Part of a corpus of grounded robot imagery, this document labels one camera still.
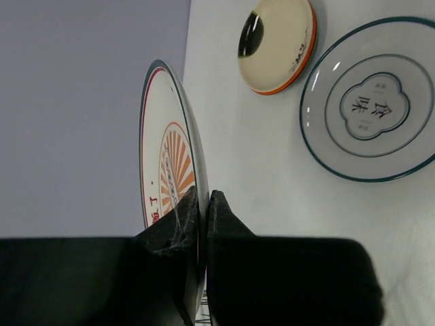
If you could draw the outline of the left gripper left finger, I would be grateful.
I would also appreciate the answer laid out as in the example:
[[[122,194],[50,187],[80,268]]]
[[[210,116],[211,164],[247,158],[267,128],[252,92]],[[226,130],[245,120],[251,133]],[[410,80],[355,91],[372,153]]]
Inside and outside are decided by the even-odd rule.
[[[131,237],[1,240],[2,325],[193,325],[198,198]]]

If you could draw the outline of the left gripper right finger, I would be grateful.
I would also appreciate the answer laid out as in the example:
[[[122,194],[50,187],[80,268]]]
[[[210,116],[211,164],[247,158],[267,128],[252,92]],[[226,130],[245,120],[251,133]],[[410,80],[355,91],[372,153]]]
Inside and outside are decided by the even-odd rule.
[[[215,190],[207,296],[213,325],[381,325],[383,291],[368,251],[347,238],[254,234]]]

